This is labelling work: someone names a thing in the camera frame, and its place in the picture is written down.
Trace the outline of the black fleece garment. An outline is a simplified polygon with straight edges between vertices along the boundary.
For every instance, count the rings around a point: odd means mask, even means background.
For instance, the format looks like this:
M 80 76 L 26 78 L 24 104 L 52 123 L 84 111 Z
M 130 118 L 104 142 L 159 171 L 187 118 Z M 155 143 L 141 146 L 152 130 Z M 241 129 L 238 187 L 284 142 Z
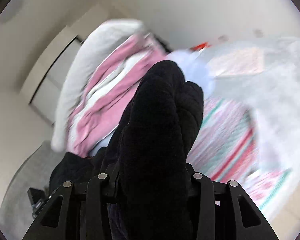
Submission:
M 119 164 L 118 201 L 108 205 L 113 239 L 185 239 L 186 158 L 203 120 L 203 91 L 175 62 L 156 63 L 142 78 L 109 145 L 91 159 L 67 153 L 49 182 L 89 181 Z

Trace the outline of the grey quilted headboard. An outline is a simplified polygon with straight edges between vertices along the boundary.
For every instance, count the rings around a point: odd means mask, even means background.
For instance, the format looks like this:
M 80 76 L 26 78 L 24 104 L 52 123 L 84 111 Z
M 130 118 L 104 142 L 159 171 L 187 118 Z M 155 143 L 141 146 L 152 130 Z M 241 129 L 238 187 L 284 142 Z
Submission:
M 22 239 L 33 222 L 27 191 L 40 189 L 48 193 L 53 169 L 65 153 L 56 153 L 49 141 L 31 154 L 13 176 L 0 207 L 0 230 L 7 239 Z

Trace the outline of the pink striped patterned blanket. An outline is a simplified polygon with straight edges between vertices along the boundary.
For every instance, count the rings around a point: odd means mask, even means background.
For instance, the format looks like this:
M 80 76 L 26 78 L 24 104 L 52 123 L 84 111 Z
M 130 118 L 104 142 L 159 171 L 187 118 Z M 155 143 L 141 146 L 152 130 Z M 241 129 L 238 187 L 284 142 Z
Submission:
M 222 98 L 204 101 L 203 122 L 187 162 L 213 181 L 238 181 L 265 217 L 280 208 L 279 191 L 291 173 L 281 167 L 261 168 L 250 109 Z

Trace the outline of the white sliding wardrobe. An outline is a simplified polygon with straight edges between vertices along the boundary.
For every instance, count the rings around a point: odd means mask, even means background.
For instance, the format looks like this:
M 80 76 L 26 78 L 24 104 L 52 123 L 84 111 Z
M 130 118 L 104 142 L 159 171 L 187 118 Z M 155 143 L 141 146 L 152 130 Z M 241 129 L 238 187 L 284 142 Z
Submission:
M 94 5 L 71 26 L 65 26 L 32 67 L 21 94 L 48 124 L 55 122 L 63 83 L 82 43 L 107 18 L 108 11 L 99 4 Z

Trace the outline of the light blue fleece blanket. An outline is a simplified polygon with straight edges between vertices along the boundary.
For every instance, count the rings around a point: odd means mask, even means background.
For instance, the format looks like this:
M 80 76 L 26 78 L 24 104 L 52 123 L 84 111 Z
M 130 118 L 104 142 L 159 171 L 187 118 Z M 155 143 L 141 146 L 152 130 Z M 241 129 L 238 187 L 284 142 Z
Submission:
M 242 102 L 257 130 L 264 170 L 300 168 L 300 39 L 279 37 L 176 50 L 168 59 L 207 97 Z

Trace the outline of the pink velvet blanket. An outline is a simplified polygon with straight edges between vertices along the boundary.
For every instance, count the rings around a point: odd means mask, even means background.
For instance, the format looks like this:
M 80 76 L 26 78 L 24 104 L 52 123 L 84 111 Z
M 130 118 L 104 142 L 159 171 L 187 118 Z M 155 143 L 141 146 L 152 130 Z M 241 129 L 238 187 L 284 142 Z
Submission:
M 166 56 L 153 34 L 133 34 L 95 69 L 68 124 L 66 149 L 80 157 L 115 128 L 147 71 Z

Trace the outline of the white pillow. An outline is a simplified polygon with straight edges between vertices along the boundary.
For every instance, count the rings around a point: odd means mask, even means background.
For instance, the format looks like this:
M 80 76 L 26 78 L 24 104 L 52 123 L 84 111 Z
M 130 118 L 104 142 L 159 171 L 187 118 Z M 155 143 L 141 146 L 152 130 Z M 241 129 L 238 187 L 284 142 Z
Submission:
M 103 22 L 79 49 L 63 83 L 55 112 L 51 148 L 66 150 L 68 121 L 77 107 L 85 86 L 101 62 L 133 34 L 144 34 L 146 27 L 136 19 L 111 19 Z

